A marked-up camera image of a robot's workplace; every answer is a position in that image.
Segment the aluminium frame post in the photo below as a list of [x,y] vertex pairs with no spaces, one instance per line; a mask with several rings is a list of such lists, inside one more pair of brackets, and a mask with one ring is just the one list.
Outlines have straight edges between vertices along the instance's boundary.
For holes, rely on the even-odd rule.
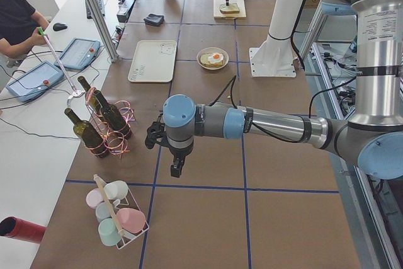
[[103,18],[103,15],[101,14],[101,11],[99,9],[98,2],[96,0],[85,0],[85,2],[89,7],[91,16],[93,18],[93,21],[96,25],[98,33],[101,37],[101,40],[105,46],[105,49],[109,55],[111,62],[116,62],[119,59],[118,53],[116,51],[115,44],[113,43],[113,40],[110,37],[110,33],[108,31],[108,27]]

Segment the bread slice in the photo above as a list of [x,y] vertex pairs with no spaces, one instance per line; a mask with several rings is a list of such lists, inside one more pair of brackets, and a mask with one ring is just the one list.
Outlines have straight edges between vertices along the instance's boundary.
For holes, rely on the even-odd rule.
[[203,67],[219,68],[223,67],[225,63],[225,56],[223,53],[205,53],[200,56],[200,63]]
[[229,6],[226,6],[225,3],[221,4],[219,10],[222,14],[237,14],[240,12],[237,3],[229,3]]

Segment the green wine bottle front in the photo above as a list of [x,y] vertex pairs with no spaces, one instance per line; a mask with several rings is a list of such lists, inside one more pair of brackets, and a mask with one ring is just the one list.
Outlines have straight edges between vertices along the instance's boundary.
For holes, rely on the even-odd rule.
[[109,155],[103,138],[89,121],[81,120],[70,108],[66,108],[64,113],[74,124],[74,133],[82,140],[86,148],[89,149],[92,154],[99,158]]

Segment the black computer mouse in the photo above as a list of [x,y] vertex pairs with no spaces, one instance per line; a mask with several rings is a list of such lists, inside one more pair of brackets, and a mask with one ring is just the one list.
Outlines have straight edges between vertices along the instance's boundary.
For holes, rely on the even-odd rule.
[[53,24],[53,31],[62,31],[62,30],[66,30],[68,28],[66,23],[54,23]]

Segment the red cylinder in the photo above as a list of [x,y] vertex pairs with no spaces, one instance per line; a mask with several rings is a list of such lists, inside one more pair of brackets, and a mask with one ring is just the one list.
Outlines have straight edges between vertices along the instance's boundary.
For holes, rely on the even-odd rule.
[[1,221],[1,236],[40,244],[46,227],[17,217]]

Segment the green wine bottle middle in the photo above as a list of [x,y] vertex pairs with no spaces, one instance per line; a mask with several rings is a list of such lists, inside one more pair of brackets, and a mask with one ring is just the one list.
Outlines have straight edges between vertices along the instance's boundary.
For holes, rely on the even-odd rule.
[[118,108],[109,103],[103,96],[101,91],[95,90],[94,95],[101,105],[101,114],[103,118],[108,122],[110,128],[114,131],[123,134],[125,139],[129,139],[132,136],[131,128],[128,122],[124,119]]

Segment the person in black shirt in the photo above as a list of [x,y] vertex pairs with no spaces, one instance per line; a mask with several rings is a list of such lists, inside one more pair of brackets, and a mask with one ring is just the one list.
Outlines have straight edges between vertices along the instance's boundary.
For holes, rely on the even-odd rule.
[[1,0],[1,54],[16,59],[34,46],[45,45],[38,31],[49,22],[27,0]]

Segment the blue teach pendant near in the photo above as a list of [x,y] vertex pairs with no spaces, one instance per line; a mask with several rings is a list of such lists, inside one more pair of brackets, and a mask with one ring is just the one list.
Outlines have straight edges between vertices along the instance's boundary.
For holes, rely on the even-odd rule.
[[20,102],[26,103],[41,96],[63,77],[64,73],[61,69],[49,61],[43,61],[35,68],[7,84],[6,89]]

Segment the green wine bottle back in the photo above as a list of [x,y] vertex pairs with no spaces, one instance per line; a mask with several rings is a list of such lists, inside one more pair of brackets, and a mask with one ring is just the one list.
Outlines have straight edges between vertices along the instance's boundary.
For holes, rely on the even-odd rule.
[[79,76],[77,79],[80,85],[85,90],[86,105],[97,115],[101,116],[101,105],[94,95],[95,87],[89,85],[84,76]]

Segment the mint green cup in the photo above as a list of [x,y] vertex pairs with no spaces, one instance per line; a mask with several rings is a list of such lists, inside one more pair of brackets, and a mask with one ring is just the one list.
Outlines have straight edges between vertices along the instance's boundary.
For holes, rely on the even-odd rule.
[[112,218],[103,219],[99,223],[98,234],[105,246],[115,246],[122,240]]

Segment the pink stick with green tip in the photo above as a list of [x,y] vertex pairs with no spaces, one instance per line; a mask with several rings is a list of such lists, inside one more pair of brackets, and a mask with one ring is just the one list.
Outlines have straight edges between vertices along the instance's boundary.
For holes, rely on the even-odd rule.
[[42,38],[45,40],[45,42],[46,42],[47,46],[49,47],[51,53],[55,57],[56,62],[59,64],[59,67],[61,68],[62,72],[64,73],[65,78],[67,79],[68,83],[70,84],[70,86],[72,88],[72,93],[70,94],[68,99],[71,100],[72,98],[81,97],[85,93],[85,91],[79,90],[79,89],[76,88],[76,86],[72,82],[72,79],[71,79],[70,75],[68,75],[63,63],[60,61],[58,55],[56,54],[56,51],[54,50],[53,46],[51,45],[51,43],[50,43],[47,35],[45,34],[43,28],[41,26],[39,26],[39,27],[37,27],[37,30],[38,30],[39,34],[42,36]]

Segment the green wine bottle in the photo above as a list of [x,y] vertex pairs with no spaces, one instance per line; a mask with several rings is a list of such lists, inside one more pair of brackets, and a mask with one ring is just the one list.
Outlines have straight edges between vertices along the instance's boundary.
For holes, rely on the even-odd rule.
[[101,114],[103,118],[108,122],[110,128],[114,131],[123,134],[125,139],[129,139],[132,136],[131,128],[128,122],[124,119],[118,108],[109,103],[103,96],[101,91],[95,90],[94,95],[101,105]]
[[74,133],[82,140],[86,148],[89,149],[92,154],[99,158],[109,155],[103,138],[89,121],[81,120],[70,108],[66,108],[64,113],[74,124]]
[[101,116],[101,105],[94,95],[95,87],[89,85],[84,76],[79,76],[77,79],[80,85],[85,90],[86,105],[97,115]]

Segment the blue teach pendant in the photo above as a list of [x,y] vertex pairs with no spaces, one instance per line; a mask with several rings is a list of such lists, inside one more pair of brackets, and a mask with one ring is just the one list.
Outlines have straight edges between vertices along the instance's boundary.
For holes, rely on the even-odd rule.
[[100,46],[98,40],[74,38],[59,55],[59,60],[66,70],[82,71],[96,57]]
[[43,61],[35,68],[7,84],[6,89],[20,102],[26,103],[41,96],[63,77],[64,73],[61,69],[49,61]]

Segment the wooden cutting board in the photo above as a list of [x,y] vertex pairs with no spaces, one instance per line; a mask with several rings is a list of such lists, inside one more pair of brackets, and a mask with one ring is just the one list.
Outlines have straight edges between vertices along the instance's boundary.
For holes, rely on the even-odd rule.
[[213,0],[213,17],[215,19],[246,19],[244,0]]

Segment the light pink cup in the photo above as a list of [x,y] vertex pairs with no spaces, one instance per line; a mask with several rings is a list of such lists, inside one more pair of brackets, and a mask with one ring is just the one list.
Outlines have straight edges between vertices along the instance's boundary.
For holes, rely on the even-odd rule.
[[92,189],[86,195],[86,203],[91,209],[95,209],[103,201],[102,194],[98,188]]

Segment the blue teach pendant far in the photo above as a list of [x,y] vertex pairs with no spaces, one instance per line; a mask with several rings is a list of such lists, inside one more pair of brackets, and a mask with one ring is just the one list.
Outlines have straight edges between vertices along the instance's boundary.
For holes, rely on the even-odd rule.
[[59,60],[66,70],[82,71],[96,57],[100,46],[98,40],[74,38],[59,55]]

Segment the white cup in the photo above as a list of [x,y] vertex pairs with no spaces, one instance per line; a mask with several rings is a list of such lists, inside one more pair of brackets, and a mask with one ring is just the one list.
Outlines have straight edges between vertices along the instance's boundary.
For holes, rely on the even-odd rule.
[[128,193],[128,185],[122,180],[112,181],[104,186],[109,200],[124,199]]

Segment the grey folded cloth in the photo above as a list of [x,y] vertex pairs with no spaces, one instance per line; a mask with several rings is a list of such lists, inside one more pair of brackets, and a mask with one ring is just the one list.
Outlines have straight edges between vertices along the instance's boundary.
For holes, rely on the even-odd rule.
[[144,23],[151,26],[160,26],[164,23],[164,16],[151,13],[144,18]]

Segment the grey cup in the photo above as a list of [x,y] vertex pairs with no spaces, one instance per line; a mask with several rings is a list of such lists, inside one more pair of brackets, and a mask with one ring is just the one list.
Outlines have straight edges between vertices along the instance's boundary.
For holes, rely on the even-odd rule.
[[108,207],[106,206],[105,202],[101,202],[95,209],[95,215],[97,221],[100,223],[102,220],[105,220],[107,218],[111,218],[110,211],[108,210]]

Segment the white plate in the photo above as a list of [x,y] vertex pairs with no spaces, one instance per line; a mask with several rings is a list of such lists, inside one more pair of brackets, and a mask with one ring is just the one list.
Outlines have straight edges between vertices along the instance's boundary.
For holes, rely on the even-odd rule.
[[199,51],[196,59],[202,68],[216,71],[227,65],[229,62],[229,55],[221,48],[207,47]]

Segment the fried egg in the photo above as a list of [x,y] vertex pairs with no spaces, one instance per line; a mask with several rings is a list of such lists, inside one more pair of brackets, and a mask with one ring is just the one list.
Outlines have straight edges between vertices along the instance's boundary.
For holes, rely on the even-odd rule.
[[207,61],[209,64],[222,65],[224,61],[224,55],[222,53],[211,53],[210,55],[208,55]]

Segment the cream bear tray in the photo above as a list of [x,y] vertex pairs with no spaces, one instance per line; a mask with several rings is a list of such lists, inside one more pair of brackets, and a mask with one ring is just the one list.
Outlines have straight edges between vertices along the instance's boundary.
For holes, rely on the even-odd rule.
[[141,40],[128,72],[132,83],[168,83],[173,79],[177,42]]

